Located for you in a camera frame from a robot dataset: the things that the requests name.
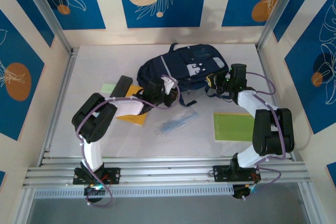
cream wall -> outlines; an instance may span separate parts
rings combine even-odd
[[[262,55],[277,86],[279,105],[293,113],[296,147],[305,161],[317,190],[327,223],[336,220],[336,189],[326,165],[336,161],[336,124],[313,135],[284,58],[327,0],[306,0],[277,43],[270,36]]]
[[[226,27],[222,21],[228,0],[204,0],[200,28],[127,29],[121,0],[97,0],[106,30],[67,30],[74,47],[80,45],[256,43],[263,26]]]
[[[37,164],[68,56],[56,39],[48,47],[16,0],[0,0],[0,9],[45,63],[19,140],[0,134],[0,170],[6,172],[0,191],[0,223],[9,223],[27,168]]]

backpack strap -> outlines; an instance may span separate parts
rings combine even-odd
[[[212,98],[212,97],[218,97],[218,98],[221,98],[221,99],[230,99],[230,97],[228,95],[219,95],[217,93],[216,94],[208,94],[209,89],[210,89],[209,86],[205,87],[205,93],[210,98]]]
[[[172,44],[170,45],[169,52],[173,52],[173,51],[174,51],[174,47],[175,47],[175,45],[178,45],[178,43],[172,43]]]
[[[185,106],[185,107],[190,107],[191,105],[193,105],[193,104],[196,103],[196,101],[191,101],[190,103],[187,103],[187,105],[186,105],[184,103],[184,100],[183,100],[183,97],[182,97],[181,93],[180,93],[180,99],[179,99],[179,101],[180,101],[180,105]]]

green card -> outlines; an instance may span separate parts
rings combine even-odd
[[[101,86],[100,92],[112,93],[115,87],[116,87],[115,84],[104,83],[103,86]]]
[[[254,118],[250,114],[214,113],[215,140],[252,141]]]

clear plastic packet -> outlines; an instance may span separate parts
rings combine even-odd
[[[168,136],[199,117],[199,114],[191,108],[180,113],[167,116],[165,119],[155,123],[155,132],[159,136]]]

metal pole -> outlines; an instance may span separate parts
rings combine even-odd
[[[266,21],[264,29],[261,33],[261,37],[259,38],[259,40],[257,42],[257,51],[260,51],[260,49],[265,44],[268,36],[274,30],[277,22],[279,21],[280,17],[282,16],[282,13],[284,12],[284,10],[285,10],[289,1],[290,0],[278,0],[277,1],[275,7],[273,8],[273,11],[271,12],[268,20]]]
[[[63,29],[58,22],[53,10],[50,8],[47,0],[33,0],[38,10],[46,20],[51,31],[58,37],[64,49],[71,55],[71,45],[63,33]]]

